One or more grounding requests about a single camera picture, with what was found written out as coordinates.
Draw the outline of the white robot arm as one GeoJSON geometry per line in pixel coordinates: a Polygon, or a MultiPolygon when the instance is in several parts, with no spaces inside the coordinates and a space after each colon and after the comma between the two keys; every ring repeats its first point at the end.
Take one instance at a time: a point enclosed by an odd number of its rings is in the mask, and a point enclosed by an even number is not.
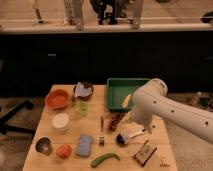
{"type": "Polygon", "coordinates": [[[131,120],[148,128],[157,115],[213,144],[213,112],[171,100],[167,92],[167,85],[158,78],[137,88],[132,95],[131,120]]]}

